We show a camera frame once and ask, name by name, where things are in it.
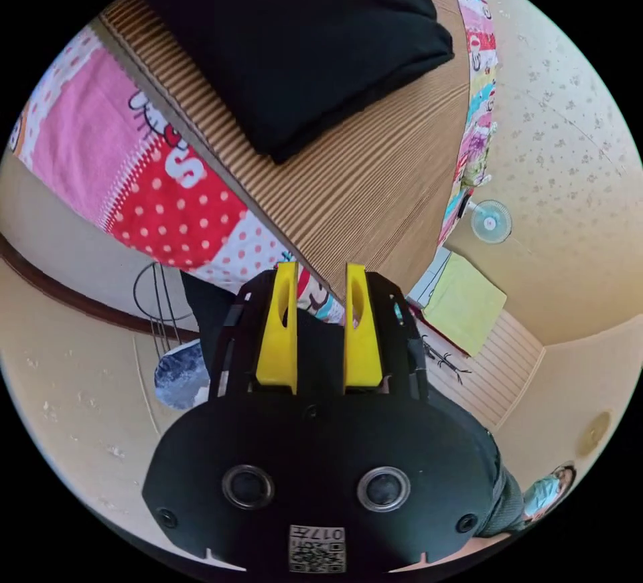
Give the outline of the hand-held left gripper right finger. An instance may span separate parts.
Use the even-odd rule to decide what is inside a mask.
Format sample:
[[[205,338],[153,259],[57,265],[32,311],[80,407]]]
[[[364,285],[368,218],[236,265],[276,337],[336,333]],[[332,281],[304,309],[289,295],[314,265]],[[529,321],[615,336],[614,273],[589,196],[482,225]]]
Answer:
[[[365,268],[346,266],[344,387],[378,388],[383,379],[374,310]]]

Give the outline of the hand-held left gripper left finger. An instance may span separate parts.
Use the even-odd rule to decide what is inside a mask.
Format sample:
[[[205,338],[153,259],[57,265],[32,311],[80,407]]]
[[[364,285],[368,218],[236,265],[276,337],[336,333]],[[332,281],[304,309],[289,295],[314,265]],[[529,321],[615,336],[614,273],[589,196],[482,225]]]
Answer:
[[[298,264],[276,269],[256,369],[262,387],[297,387]]]

